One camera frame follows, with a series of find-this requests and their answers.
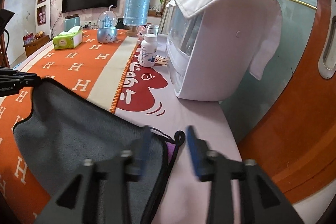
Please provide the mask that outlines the wooden sliding door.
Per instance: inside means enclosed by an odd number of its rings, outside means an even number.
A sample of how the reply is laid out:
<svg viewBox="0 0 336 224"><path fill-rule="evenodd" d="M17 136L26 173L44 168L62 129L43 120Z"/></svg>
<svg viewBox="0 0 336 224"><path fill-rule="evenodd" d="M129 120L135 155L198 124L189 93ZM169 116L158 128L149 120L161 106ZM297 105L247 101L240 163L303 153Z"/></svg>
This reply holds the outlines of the wooden sliding door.
<svg viewBox="0 0 336 224"><path fill-rule="evenodd" d="M255 159L292 203L335 180L335 0L277 0L278 49L222 104L243 159Z"/></svg>

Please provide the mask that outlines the light blue lamp shade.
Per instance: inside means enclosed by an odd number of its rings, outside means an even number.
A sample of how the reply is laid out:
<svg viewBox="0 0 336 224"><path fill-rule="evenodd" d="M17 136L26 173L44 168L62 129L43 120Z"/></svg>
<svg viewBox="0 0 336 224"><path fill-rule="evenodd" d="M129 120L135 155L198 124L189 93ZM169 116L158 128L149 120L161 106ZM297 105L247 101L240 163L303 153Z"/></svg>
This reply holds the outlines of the light blue lamp shade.
<svg viewBox="0 0 336 224"><path fill-rule="evenodd" d="M150 0L125 0L123 24L131 27L146 25L149 5Z"/></svg>

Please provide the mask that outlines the green tissue box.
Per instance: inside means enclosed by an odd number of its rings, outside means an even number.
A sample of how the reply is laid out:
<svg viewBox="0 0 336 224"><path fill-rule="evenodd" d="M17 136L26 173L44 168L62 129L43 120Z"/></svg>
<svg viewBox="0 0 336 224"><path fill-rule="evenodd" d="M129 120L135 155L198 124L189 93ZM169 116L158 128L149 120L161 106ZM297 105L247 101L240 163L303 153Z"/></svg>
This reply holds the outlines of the green tissue box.
<svg viewBox="0 0 336 224"><path fill-rule="evenodd" d="M69 31L63 31L53 38L54 50L76 48L83 39L81 26L74 26Z"/></svg>

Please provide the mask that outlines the blue snow globe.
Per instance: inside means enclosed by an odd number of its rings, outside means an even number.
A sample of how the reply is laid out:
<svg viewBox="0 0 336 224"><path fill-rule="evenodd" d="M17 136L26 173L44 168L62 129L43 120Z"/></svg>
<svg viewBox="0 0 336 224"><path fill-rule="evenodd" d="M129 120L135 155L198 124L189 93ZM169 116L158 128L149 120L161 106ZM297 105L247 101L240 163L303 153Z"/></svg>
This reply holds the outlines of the blue snow globe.
<svg viewBox="0 0 336 224"><path fill-rule="evenodd" d="M97 20L97 41L102 44L113 43L117 40L118 17L113 12L116 8L114 5L109 6L107 11L104 11Z"/></svg>

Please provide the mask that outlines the wooden tv cabinet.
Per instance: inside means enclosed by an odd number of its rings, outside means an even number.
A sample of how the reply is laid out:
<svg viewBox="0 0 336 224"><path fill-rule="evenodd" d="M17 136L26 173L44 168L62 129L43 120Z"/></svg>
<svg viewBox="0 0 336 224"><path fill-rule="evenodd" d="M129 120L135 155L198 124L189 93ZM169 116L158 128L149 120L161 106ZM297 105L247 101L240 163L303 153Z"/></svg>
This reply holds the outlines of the wooden tv cabinet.
<svg viewBox="0 0 336 224"><path fill-rule="evenodd" d="M32 55L34 52L36 52L42 46L47 44L49 41L50 41L50 36L49 35L44 35L40 38L35 39L30 44L24 45L26 57L29 57L30 55Z"/></svg>

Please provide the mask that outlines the white pill bottle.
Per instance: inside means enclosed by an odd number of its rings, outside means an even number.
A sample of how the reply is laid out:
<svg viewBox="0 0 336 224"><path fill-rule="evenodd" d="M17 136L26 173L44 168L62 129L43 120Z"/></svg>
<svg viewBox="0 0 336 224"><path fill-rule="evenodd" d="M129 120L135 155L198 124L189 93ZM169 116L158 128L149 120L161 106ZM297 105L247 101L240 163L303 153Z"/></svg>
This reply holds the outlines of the white pill bottle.
<svg viewBox="0 0 336 224"><path fill-rule="evenodd" d="M139 64L142 67L150 68L154 66L157 46L157 35L145 34L143 41L141 42L139 57Z"/></svg>

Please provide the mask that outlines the red heart table mat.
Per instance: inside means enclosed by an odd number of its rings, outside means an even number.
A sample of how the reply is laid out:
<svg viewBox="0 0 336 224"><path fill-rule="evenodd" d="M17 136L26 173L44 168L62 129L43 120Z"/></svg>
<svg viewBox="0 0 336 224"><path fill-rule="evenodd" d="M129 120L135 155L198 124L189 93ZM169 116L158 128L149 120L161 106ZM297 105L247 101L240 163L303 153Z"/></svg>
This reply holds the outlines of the red heart table mat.
<svg viewBox="0 0 336 224"><path fill-rule="evenodd" d="M124 77L116 108L129 112L161 116L166 110L160 100L155 99L153 90L167 87L167 80L153 68L139 64L140 47L135 49Z"/></svg>

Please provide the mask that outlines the glass jar with lid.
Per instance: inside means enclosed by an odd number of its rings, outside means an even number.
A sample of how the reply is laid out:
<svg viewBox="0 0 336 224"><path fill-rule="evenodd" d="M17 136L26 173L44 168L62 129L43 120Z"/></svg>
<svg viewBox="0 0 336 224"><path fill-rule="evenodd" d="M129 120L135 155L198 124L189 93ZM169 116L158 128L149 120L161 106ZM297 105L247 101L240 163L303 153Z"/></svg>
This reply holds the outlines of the glass jar with lid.
<svg viewBox="0 0 336 224"><path fill-rule="evenodd" d="M158 35L158 31L159 31L159 25L152 24L152 23L148 23L146 25L146 33L147 34L153 34L153 35L157 36Z"/></svg>

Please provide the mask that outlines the pink pig figurine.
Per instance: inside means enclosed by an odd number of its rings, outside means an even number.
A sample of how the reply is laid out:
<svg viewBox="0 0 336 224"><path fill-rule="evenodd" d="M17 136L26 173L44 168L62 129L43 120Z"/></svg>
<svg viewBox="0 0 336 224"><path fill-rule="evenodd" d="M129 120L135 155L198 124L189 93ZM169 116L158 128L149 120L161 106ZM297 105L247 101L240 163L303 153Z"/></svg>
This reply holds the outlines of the pink pig figurine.
<svg viewBox="0 0 336 224"><path fill-rule="evenodd" d="M145 26L138 26L137 27L137 37L138 37L138 42L142 42L144 35L146 34L146 27Z"/></svg>

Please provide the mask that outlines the white cloth on cabinet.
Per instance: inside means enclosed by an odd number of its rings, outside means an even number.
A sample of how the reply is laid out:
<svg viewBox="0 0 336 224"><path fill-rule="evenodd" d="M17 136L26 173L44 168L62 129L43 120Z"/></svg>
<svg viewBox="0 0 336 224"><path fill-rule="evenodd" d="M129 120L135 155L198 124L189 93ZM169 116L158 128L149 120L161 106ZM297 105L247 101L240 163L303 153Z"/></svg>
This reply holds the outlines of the white cloth on cabinet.
<svg viewBox="0 0 336 224"><path fill-rule="evenodd" d="M282 11L278 0L170 0L166 5L178 8L185 19L193 19L202 12L215 8L215 18L220 19L219 9L229 20L238 20L243 27L252 16L264 16L264 23L253 29L261 35L260 42L248 65L250 74L257 80L263 77L264 69L274 56L281 39Z"/></svg>

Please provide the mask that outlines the purple and grey towel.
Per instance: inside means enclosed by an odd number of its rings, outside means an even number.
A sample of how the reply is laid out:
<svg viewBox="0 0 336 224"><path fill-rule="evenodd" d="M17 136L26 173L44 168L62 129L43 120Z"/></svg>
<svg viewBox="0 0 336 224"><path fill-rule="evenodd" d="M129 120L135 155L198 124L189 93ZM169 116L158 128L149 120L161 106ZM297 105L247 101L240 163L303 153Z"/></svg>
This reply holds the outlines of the purple and grey towel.
<svg viewBox="0 0 336 224"><path fill-rule="evenodd" d="M41 79L32 90L30 115L14 126L15 141L51 200L37 223L151 223L185 133L150 128L145 173L126 182L120 153L139 139L132 124Z"/></svg>

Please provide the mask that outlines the orange H-pattern table runner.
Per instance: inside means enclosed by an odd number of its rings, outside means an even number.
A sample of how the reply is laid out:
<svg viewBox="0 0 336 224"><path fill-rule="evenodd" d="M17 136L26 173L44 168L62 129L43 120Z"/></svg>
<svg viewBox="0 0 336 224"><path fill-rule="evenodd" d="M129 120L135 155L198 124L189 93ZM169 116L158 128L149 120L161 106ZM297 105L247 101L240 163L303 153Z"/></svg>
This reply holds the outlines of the orange H-pattern table runner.
<svg viewBox="0 0 336 224"><path fill-rule="evenodd" d="M126 78L136 39L121 30L114 43L100 44L96 31L83 31L83 41L73 49L54 50L48 43L29 57L19 70L49 77L79 96L115 113L131 103ZM33 223L50 196L34 178L18 150L13 127L31 111L31 88L1 98L1 198L20 223Z"/></svg>

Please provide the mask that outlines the white desktop storage cabinet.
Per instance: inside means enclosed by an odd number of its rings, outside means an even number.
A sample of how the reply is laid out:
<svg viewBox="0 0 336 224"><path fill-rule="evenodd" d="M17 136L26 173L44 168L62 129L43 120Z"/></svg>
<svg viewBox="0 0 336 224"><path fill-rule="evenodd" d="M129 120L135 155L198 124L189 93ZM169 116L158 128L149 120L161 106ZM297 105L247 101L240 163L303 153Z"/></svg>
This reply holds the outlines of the white desktop storage cabinet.
<svg viewBox="0 0 336 224"><path fill-rule="evenodd" d="M243 27L229 20L224 9L202 12L185 19L172 8L167 57L175 95L184 100L215 102L228 98L240 84L261 35L253 29L264 16L252 16Z"/></svg>

